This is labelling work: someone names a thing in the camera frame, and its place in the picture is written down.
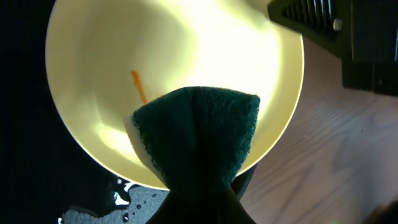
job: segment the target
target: wooden table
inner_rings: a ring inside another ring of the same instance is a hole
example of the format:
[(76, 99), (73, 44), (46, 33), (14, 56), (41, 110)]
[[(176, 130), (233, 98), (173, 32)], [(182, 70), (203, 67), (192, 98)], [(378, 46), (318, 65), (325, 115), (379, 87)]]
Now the wooden table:
[(340, 60), (304, 49), (297, 109), (241, 202), (257, 223), (362, 223), (398, 193), (398, 98), (344, 89)]

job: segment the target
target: green scrubbing surface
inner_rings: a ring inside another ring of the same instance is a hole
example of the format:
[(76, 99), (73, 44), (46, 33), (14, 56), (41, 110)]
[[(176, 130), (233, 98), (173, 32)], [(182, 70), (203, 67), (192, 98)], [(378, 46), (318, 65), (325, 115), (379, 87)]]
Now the green scrubbing surface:
[(250, 150), (259, 104), (256, 95), (186, 87), (136, 110), (132, 122), (170, 191), (197, 203), (232, 183)]

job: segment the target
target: food residue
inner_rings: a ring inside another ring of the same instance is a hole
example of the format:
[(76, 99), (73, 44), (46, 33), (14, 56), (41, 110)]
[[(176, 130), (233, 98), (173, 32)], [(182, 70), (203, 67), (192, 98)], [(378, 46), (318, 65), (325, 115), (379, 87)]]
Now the food residue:
[(141, 84), (141, 80), (139, 79), (138, 72), (133, 70), (131, 71), (131, 75), (134, 79), (134, 85), (137, 87), (139, 94), (141, 95), (141, 100), (144, 104), (147, 103), (147, 98), (145, 97), (144, 89)]

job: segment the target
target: plate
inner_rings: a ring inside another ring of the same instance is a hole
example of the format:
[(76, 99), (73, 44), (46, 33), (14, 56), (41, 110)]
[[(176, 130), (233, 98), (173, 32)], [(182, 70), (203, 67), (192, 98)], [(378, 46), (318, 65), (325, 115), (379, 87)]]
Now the plate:
[(165, 189), (136, 156), (123, 117), (184, 86), (257, 94), (257, 129), (239, 174), (249, 169), (284, 132), (303, 79), (301, 35), (271, 23), (256, 1), (58, 0), (45, 58), (65, 126), (103, 167)]

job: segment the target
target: wood grain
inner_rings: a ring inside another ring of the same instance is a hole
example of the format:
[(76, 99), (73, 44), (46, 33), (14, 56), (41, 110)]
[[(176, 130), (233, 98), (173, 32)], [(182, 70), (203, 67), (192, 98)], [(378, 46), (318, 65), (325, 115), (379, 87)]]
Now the wood grain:
[(398, 98), (343, 89), (340, 60), (304, 48), (297, 109), (241, 202), (257, 223), (362, 223), (398, 192)]

